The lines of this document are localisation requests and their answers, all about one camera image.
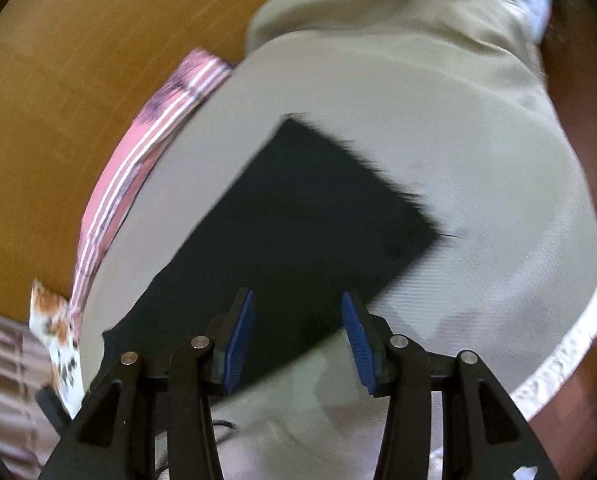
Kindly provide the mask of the beige patterned curtain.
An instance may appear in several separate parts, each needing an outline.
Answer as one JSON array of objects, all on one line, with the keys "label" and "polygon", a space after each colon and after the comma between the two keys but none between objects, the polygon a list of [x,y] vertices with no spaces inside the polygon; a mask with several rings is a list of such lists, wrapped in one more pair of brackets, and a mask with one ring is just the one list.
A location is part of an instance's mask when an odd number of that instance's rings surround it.
[{"label": "beige patterned curtain", "polygon": [[0,457],[18,479],[36,479],[59,441],[35,396],[52,378],[46,348],[0,315]]}]

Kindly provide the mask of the floral white orange pillow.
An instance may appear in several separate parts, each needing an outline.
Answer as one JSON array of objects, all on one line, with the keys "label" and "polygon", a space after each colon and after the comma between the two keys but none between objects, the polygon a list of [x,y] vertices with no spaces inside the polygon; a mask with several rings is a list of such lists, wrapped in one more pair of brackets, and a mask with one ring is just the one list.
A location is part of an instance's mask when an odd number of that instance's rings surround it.
[{"label": "floral white orange pillow", "polygon": [[52,364],[52,388],[71,418],[82,407],[85,388],[82,383],[80,352],[73,319],[68,315],[68,301],[41,281],[30,288],[30,331],[48,350]]}]

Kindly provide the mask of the beige folded blanket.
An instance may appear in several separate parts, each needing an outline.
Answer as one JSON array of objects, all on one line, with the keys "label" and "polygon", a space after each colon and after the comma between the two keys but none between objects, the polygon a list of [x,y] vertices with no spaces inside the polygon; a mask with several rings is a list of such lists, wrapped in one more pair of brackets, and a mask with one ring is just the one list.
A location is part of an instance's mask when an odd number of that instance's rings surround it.
[{"label": "beige folded blanket", "polygon": [[512,54],[541,76],[551,0],[267,0],[248,25],[253,53],[293,32],[420,34]]}]

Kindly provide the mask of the black denim pants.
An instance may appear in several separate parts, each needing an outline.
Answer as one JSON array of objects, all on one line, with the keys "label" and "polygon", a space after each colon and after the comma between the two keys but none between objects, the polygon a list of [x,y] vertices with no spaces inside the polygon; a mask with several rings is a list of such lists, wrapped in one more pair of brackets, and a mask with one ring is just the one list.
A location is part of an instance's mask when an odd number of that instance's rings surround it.
[{"label": "black denim pants", "polygon": [[240,382],[252,385],[341,328],[344,292],[375,299],[441,234],[415,196],[343,143],[285,117],[104,333],[101,370],[134,350],[163,373],[172,352],[245,287],[254,292],[256,317]]}]

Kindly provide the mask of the woven bamboo headboard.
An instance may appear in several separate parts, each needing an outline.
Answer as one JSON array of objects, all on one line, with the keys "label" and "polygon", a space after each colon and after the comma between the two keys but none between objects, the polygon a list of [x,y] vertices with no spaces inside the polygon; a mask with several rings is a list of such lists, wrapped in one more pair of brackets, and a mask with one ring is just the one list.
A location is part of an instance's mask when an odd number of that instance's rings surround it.
[{"label": "woven bamboo headboard", "polygon": [[243,56],[266,0],[9,0],[0,12],[0,314],[68,294],[80,219],[131,121],[187,53]]}]

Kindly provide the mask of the pink striped long pillow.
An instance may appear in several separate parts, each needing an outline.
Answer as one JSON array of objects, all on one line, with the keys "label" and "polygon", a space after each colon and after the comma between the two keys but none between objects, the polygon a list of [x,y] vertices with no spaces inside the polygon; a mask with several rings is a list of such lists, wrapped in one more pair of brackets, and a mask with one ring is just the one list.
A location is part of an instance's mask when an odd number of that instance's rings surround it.
[{"label": "pink striped long pillow", "polygon": [[142,106],[99,177],[80,222],[74,283],[67,316],[80,333],[91,285],[132,204],[176,130],[230,76],[232,67],[203,49],[192,50]]}]

